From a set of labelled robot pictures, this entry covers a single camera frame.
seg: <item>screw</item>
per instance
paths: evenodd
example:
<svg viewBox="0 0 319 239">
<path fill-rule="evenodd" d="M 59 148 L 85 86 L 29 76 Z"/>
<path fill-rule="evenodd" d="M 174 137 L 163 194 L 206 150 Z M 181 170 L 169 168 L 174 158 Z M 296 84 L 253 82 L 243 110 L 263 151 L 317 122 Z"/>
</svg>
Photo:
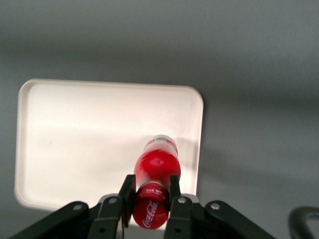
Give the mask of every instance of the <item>screw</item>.
<svg viewBox="0 0 319 239">
<path fill-rule="evenodd" d="M 74 207 L 73 207 L 73 210 L 80 210 L 81 208 L 83 207 L 83 205 L 82 204 L 78 204 L 78 205 L 75 205 Z"/>
<path fill-rule="evenodd" d="M 177 200 L 179 203 L 186 203 L 186 198 L 180 197 Z"/>
<path fill-rule="evenodd" d="M 218 203 L 212 203 L 212 204 L 210 205 L 210 207 L 211 207 L 212 209 L 214 209 L 214 210 L 220 209 L 220 205 L 219 205 Z"/>
<path fill-rule="evenodd" d="M 117 201 L 117 199 L 116 198 L 111 198 L 110 200 L 109 200 L 109 203 L 111 204 L 111 203 L 115 203 Z"/>
</svg>

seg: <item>coca-cola bottle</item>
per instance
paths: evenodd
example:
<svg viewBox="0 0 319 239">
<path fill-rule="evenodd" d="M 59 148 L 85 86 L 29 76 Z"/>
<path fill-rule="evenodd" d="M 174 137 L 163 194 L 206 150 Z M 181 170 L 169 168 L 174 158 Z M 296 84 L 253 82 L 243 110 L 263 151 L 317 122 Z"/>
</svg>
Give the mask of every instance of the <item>coca-cola bottle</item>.
<svg viewBox="0 0 319 239">
<path fill-rule="evenodd" d="M 168 219 L 169 176 L 178 175 L 180 165 L 177 147 L 166 135 L 155 136 L 145 146 L 134 168 L 139 187 L 133 209 L 137 224 L 146 229 L 156 229 Z"/>
</svg>

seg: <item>coca-cola logo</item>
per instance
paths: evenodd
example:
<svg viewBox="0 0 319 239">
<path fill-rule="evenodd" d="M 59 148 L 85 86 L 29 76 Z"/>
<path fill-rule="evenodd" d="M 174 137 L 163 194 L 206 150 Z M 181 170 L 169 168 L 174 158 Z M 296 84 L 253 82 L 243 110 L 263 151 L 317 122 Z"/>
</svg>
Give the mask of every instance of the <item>coca-cola logo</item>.
<svg viewBox="0 0 319 239">
<path fill-rule="evenodd" d="M 155 216 L 155 212 L 156 209 L 158 208 L 158 203 L 153 203 L 151 200 L 148 204 L 148 206 L 146 207 L 146 217 L 145 219 L 142 220 L 144 227 L 146 228 L 150 228 L 151 227 L 151 223 L 153 221 L 153 218 Z"/>
</svg>

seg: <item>gray surface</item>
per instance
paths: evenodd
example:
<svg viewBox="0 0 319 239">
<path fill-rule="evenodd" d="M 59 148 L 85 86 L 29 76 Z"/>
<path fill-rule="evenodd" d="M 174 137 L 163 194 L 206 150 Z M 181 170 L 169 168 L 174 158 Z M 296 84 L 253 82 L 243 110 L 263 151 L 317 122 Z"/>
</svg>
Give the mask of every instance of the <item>gray surface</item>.
<svg viewBox="0 0 319 239">
<path fill-rule="evenodd" d="M 23 208 L 13 193 L 17 94 L 27 80 L 47 78 L 196 88 L 205 103 L 201 202 L 223 200 L 288 239 L 289 211 L 319 206 L 318 8 L 318 1 L 2 2 L 0 238 L 48 214 Z M 134 235 L 149 237 L 137 228 Z"/>
</svg>

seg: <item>white plastic tray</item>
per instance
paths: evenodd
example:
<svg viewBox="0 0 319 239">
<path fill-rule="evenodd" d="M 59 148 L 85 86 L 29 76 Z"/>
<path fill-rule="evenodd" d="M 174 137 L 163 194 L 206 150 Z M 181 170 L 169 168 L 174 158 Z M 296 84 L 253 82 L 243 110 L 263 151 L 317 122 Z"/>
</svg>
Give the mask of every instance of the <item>white plastic tray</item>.
<svg viewBox="0 0 319 239">
<path fill-rule="evenodd" d="M 191 87 L 33 79 L 19 92 L 15 194 L 27 207 L 90 207 L 118 193 L 152 136 L 174 139 L 196 194 L 203 101 Z"/>
</svg>

